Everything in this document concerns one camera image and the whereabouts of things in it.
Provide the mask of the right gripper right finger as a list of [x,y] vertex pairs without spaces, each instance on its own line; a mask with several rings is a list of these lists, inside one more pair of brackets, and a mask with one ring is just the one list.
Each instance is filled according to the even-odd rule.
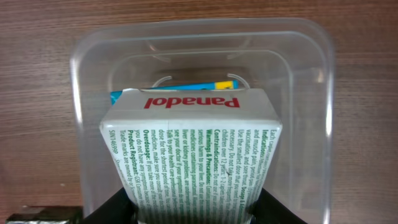
[[265,189],[256,202],[248,208],[253,224],[307,224]]

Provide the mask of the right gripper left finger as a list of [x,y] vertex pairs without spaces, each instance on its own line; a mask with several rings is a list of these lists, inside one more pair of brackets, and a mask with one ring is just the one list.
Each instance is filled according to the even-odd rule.
[[83,219],[81,224],[137,224],[137,207],[124,188]]

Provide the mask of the blue medicine box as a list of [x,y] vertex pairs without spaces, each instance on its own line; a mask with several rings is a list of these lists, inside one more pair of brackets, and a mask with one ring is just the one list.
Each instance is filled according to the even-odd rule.
[[[152,87],[151,90],[229,90],[238,89],[239,83],[236,80],[222,81],[222,82],[209,82],[209,83],[196,83],[188,85],[177,85],[177,86],[160,86]],[[233,98],[230,101],[226,101],[224,98],[149,98],[144,106],[145,109],[149,109],[152,105],[160,106],[165,105],[166,108],[171,108],[173,105],[194,105],[198,103],[199,105],[222,105],[224,104],[230,108],[239,108],[239,100]]]

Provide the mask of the white green Panadol box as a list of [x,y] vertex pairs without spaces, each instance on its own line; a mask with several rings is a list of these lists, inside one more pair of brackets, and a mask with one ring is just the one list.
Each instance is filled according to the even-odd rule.
[[139,223],[249,223],[282,123],[258,88],[128,89],[99,128]]

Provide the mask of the dark green square box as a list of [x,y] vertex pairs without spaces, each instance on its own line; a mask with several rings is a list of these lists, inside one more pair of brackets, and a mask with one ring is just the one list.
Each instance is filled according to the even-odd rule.
[[22,207],[5,224],[79,224],[83,209],[79,206]]

